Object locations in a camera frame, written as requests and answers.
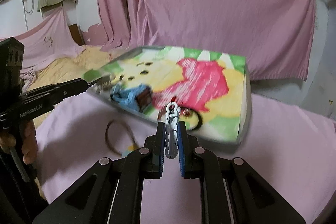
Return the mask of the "white chain hair clip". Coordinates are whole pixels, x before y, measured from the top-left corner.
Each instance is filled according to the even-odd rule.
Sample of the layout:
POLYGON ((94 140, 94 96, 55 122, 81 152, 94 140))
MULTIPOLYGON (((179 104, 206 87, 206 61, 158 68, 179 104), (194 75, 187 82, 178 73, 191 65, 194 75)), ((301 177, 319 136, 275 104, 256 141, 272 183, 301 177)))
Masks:
POLYGON ((165 114, 165 155, 168 159, 174 159, 178 154, 178 122, 181 109, 176 102, 170 102, 166 106, 165 114))

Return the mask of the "large pink curtain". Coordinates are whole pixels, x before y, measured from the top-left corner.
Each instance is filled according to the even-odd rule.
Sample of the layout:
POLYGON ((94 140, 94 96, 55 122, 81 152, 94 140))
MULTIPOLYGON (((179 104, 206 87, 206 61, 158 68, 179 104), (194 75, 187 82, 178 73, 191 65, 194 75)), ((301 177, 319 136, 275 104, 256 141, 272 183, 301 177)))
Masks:
POLYGON ((244 56, 253 80, 306 80, 315 0, 127 0, 135 46, 244 56))

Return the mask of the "yellow blanket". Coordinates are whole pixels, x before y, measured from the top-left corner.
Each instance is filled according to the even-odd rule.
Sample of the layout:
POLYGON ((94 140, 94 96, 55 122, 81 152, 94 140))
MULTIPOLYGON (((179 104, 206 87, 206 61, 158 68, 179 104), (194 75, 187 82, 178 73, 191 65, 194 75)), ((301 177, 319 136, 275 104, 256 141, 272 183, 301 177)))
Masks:
POLYGON ((80 78, 87 71, 99 69, 123 53, 123 50, 118 48, 108 52, 100 51, 100 48, 86 46, 84 51, 73 59, 64 57, 54 60, 48 67, 37 73, 37 78, 29 86, 28 91, 80 78))

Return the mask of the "pink table cloth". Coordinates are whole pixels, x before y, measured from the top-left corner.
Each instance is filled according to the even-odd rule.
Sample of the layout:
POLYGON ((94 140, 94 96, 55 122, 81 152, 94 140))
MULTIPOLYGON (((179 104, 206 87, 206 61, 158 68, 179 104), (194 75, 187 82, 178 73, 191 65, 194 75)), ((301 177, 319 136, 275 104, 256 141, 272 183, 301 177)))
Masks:
MULTIPOLYGON (((130 146, 123 121, 138 144, 154 125, 83 93, 64 100, 37 128, 37 169, 52 202, 102 157, 112 157, 104 137, 119 151, 130 146)), ((258 95, 252 96, 248 133, 236 150, 299 212, 323 223, 335 208, 335 123, 321 115, 258 95)), ((200 223, 199 183, 181 177, 178 160, 165 160, 163 178, 144 183, 142 223, 200 223)))

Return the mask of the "beige claw hair clip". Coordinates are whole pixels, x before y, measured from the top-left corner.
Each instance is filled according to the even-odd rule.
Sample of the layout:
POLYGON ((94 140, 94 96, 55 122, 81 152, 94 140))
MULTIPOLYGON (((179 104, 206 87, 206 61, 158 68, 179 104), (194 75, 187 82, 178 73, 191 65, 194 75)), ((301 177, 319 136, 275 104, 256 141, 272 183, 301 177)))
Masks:
POLYGON ((103 76, 95 83, 95 92, 100 93, 110 93, 112 87, 114 87, 115 75, 103 76))

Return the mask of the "blue smart watch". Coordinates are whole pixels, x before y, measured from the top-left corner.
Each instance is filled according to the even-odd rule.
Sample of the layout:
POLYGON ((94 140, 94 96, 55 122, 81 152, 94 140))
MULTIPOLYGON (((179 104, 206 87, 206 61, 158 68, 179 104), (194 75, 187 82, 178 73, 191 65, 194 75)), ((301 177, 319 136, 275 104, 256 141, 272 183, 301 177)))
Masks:
POLYGON ((141 113, 152 103, 152 90, 145 84, 135 88, 123 88, 122 85, 117 84, 112 87, 110 98, 125 108, 141 113))

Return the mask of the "grey tray with colourful liner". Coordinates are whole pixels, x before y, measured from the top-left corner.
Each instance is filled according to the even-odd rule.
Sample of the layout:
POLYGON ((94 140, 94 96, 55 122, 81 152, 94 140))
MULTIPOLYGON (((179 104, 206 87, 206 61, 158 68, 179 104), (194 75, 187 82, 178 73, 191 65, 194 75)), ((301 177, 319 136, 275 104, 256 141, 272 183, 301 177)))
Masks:
POLYGON ((114 84, 151 87, 152 103, 143 112, 110 102, 148 122, 165 118, 166 105, 181 108, 180 119, 197 137, 217 143, 236 144, 248 129, 251 111, 249 75, 245 57, 183 47, 142 46, 129 50, 99 69, 84 73, 88 82, 115 75, 114 84))

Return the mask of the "pink sheet on bed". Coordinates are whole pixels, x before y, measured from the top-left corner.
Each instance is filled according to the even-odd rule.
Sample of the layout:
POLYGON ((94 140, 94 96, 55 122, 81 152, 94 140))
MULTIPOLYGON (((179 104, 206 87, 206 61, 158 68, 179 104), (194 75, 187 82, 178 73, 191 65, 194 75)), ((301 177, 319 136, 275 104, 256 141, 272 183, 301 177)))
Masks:
POLYGON ((1 38, 1 82, 22 79, 30 86, 53 61, 75 58, 82 51, 84 47, 72 39, 64 11, 59 7, 29 31, 1 38))

